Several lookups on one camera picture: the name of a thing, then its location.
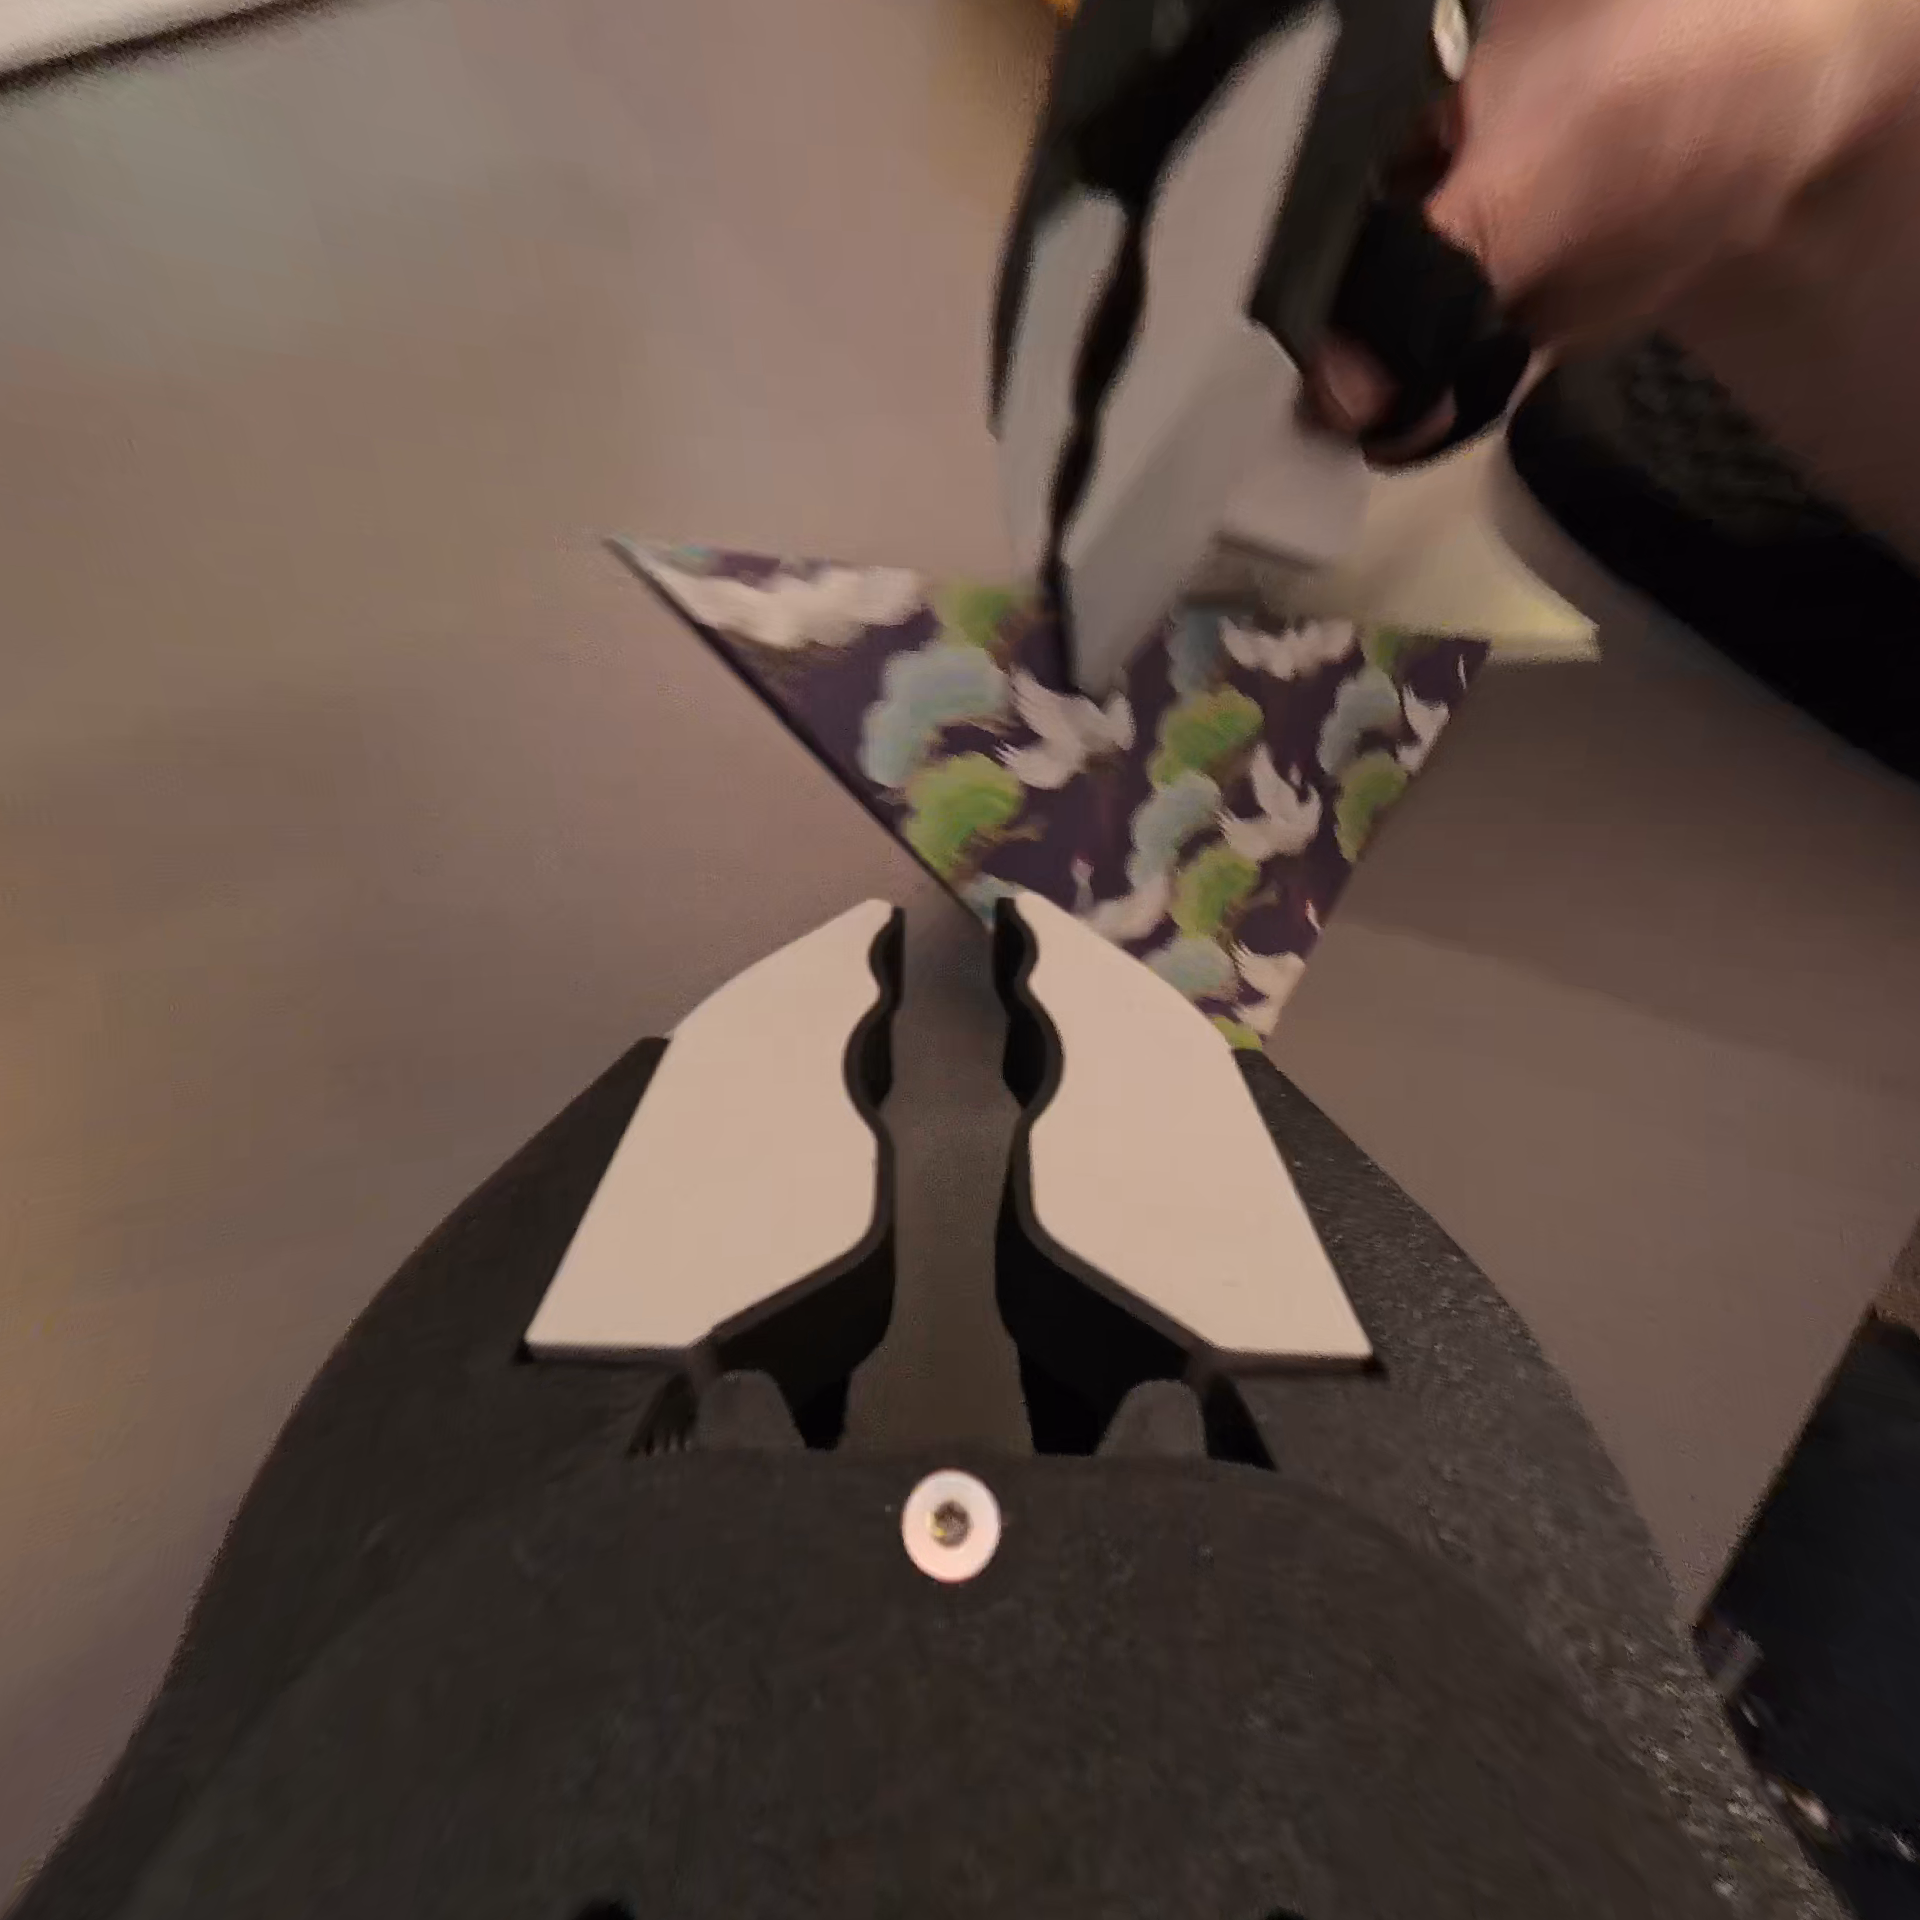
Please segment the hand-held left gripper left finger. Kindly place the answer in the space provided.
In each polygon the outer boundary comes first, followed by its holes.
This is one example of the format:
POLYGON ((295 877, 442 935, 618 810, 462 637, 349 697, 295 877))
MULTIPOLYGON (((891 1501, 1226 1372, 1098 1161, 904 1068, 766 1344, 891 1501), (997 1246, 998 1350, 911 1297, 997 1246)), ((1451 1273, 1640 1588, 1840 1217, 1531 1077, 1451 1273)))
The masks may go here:
POLYGON ((864 901, 717 988, 671 1033, 524 1333, 540 1359, 713 1353, 878 1221, 873 1097, 898 913, 864 901))

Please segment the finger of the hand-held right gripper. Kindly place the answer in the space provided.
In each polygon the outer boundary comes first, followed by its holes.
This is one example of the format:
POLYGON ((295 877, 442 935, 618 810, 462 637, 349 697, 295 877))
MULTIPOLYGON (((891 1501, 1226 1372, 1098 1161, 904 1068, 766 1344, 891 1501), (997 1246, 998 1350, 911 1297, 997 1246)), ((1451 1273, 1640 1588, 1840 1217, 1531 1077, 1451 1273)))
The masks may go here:
POLYGON ((1255 293, 1338 46, 1335 19, 1264 37, 1213 88, 1148 197, 1138 321, 1060 539, 1077 688, 1113 688, 1218 548, 1315 572, 1364 528, 1364 462, 1313 428, 1255 293))
POLYGON ((1144 461, 1133 381, 1095 375, 1078 392, 1128 228, 1104 193, 1068 193, 1037 222, 997 399, 1013 559, 1053 606, 1069 677, 1120 677, 1142 633, 1126 555, 1144 461))

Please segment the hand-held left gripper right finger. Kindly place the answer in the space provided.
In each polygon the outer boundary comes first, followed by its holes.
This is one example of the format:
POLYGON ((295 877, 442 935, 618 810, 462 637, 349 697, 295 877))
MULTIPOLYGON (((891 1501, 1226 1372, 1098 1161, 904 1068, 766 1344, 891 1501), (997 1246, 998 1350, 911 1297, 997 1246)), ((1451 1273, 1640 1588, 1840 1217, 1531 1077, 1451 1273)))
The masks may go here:
POLYGON ((1164 979, 1040 895, 997 904, 1018 1253, 1111 1304, 1175 1373, 1353 1372, 1368 1332, 1235 1048, 1164 979))

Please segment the patterned origami paper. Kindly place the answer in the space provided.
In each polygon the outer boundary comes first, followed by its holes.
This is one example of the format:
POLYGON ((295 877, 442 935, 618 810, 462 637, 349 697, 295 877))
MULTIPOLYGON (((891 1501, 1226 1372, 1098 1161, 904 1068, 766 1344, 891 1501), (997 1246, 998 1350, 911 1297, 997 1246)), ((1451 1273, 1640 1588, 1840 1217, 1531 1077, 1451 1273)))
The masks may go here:
POLYGON ((620 557, 948 893, 1029 892, 1260 1052, 1493 646, 1177 615, 1069 688, 1029 592, 908 568, 622 544, 620 557))

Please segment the person's right hand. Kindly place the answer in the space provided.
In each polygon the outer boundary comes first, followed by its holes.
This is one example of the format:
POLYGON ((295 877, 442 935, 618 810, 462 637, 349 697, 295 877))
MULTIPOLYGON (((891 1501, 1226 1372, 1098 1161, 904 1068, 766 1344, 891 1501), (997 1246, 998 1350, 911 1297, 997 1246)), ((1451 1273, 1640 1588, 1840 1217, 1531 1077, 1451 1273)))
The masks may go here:
POLYGON ((1908 4, 1495 4, 1411 235, 1538 353, 1651 322, 1833 177, 1911 28, 1908 4))

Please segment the black padded wrist rest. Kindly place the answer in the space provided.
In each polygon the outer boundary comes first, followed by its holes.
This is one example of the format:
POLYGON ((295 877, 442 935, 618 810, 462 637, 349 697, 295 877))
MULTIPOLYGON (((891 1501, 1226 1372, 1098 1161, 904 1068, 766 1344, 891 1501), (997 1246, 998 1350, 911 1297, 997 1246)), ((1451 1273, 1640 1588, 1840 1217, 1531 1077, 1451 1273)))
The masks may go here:
POLYGON ((1662 335, 1571 359, 1509 462, 1598 568, 1784 702, 1918 781, 1918 579, 1662 335))

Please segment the dark metal frame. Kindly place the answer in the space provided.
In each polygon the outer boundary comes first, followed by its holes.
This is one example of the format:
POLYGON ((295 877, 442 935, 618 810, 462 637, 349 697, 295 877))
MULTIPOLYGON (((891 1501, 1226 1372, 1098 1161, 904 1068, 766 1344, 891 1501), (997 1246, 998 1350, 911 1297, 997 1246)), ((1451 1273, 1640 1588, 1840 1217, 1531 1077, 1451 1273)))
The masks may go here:
POLYGON ((1695 1628, 1764 1795, 1855 1917, 1918 1915, 1918 1341, 1868 1317, 1695 1628))

